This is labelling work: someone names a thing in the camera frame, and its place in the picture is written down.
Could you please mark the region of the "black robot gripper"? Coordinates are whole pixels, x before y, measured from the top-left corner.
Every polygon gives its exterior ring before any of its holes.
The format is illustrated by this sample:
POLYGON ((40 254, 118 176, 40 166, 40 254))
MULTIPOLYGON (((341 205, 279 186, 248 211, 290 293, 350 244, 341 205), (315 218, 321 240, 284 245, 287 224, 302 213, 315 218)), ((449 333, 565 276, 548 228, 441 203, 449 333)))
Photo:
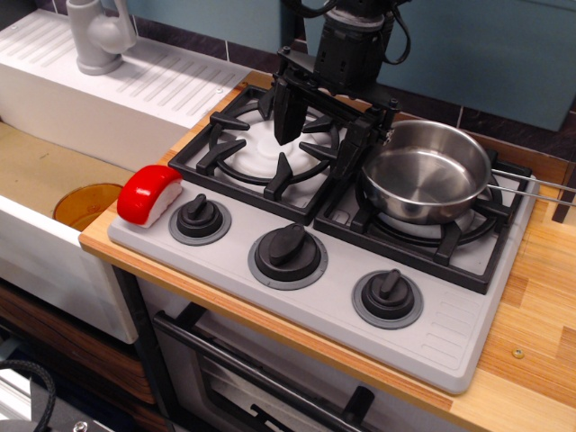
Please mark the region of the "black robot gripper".
MULTIPOLYGON (((308 105, 302 92, 328 90, 331 95, 363 98, 382 106, 382 91, 370 96, 383 63, 397 65, 397 58, 386 56, 394 24, 401 22, 399 1, 327 1, 314 9, 301 1, 283 3, 305 19, 322 16, 324 24, 317 54, 292 54, 280 49, 280 68, 274 75, 274 136, 283 146, 300 137, 308 105)), ((335 179, 342 179, 356 169, 373 146, 377 129, 367 120, 350 123, 341 141, 332 168, 335 179)))

